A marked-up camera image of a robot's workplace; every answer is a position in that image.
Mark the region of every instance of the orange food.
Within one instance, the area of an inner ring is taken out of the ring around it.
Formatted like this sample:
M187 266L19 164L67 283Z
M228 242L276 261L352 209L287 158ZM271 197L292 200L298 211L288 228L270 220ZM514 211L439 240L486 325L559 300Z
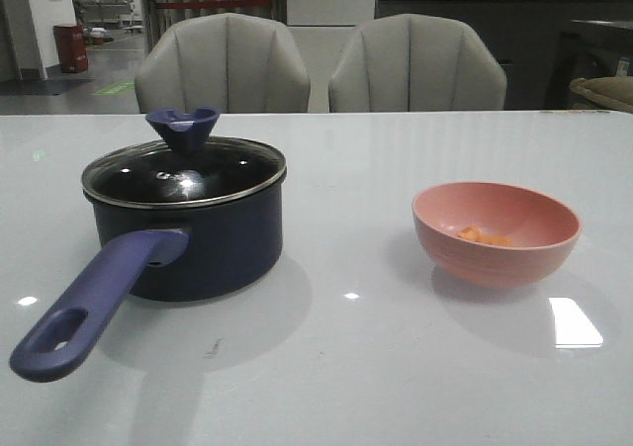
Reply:
M468 241L476 241L478 243L484 243L486 245L496 246L512 246L512 242L505 235L489 235L483 233L482 230L476 225L469 225L466 228L461 229L457 236Z

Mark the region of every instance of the glossy table surface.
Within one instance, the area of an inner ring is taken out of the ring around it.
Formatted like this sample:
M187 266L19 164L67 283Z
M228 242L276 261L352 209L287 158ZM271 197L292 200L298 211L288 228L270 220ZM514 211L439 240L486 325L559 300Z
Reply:
M0 117L1 444L629 444L633 116L223 115L214 134L288 159L277 265L222 299L129 296L77 371L34 384L11 351L99 250L81 171L156 136L143 116ZM508 291L435 268L410 203L457 180L570 205L570 258Z

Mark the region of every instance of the white chair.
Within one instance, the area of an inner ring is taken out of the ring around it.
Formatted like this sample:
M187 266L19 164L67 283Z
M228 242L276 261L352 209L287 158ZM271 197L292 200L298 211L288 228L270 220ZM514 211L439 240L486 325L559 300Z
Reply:
M358 26L328 83L332 112L501 110L506 79L477 33L402 14Z
M171 26L136 74L142 113L212 105L224 113L300 113L310 79L288 28L234 13Z

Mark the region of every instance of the pot handle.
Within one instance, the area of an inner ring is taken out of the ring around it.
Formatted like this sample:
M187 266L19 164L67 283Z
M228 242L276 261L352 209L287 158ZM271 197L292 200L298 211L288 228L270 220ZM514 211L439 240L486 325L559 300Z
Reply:
M164 266L187 247L181 229L131 231L110 240L11 354L32 382L52 382L83 363L146 265Z

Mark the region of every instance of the lid knob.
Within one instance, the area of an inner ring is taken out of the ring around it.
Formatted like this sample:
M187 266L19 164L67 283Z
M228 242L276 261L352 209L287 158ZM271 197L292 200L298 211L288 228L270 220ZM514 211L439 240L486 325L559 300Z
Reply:
M220 112L212 107L200 107L194 113L179 113L175 108L163 108L145 116L169 148L182 156L202 149Z

